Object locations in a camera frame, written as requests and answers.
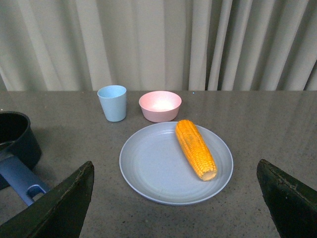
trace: white curtain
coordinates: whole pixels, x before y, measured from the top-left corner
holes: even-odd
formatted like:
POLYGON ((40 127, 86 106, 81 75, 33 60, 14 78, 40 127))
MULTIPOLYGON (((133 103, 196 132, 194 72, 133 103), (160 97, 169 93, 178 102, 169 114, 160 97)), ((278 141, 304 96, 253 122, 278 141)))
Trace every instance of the white curtain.
POLYGON ((2 0, 0 90, 317 90, 316 0, 2 0))

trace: light blue cup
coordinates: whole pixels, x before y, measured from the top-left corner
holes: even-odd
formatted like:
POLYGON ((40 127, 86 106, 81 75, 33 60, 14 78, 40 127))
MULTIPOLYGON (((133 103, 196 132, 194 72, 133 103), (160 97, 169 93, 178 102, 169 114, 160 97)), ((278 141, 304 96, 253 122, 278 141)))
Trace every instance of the light blue cup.
POLYGON ((108 121, 121 121, 126 117, 126 93, 127 89, 120 85, 110 85, 98 90, 97 95, 108 121))

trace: pink bowl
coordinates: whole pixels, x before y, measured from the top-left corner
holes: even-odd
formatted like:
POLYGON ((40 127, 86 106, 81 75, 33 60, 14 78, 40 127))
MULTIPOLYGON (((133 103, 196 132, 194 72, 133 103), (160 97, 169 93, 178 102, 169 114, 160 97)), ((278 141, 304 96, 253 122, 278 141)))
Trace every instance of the pink bowl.
POLYGON ((144 117, 152 122, 173 120, 181 103, 182 99, 177 94, 168 91, 150 92, 139 100, 144 117))

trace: black pot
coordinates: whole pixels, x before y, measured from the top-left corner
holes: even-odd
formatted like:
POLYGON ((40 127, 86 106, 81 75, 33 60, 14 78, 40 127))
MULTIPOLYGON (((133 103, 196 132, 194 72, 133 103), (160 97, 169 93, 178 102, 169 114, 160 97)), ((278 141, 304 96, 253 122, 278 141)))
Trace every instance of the black pot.
MULTIPOLYGON (((30 170, 39 161, 42 151, 31 130, 30 119, 23 113, 0 112, 0 155, 12 154, 30 170)), ((0 175, 0 189, 8 187, 0 175)))

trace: table surface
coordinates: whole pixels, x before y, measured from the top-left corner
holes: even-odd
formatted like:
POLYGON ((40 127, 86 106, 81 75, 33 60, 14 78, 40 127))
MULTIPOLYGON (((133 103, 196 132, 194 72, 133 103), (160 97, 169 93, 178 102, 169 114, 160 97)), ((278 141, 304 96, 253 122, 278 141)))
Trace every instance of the table surface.
MULTIPOLYGON (((279 237, 256 176, 266 159, 317 190, 317 92, 178 91, 174 121, 190 119, 217 134, 234 162, 228 185, 189 206, 161 205, 124 180, 125 141, 154 124, 127 92, 127 117, 108 122, 96 92, 1 92, 0 110, 25 113, 42 149, 33 172, 54 187, 90 160, 95 183, 80 237, 279 237)), ((11 187, 0 191, 0 224, 26 205, 11 187)))

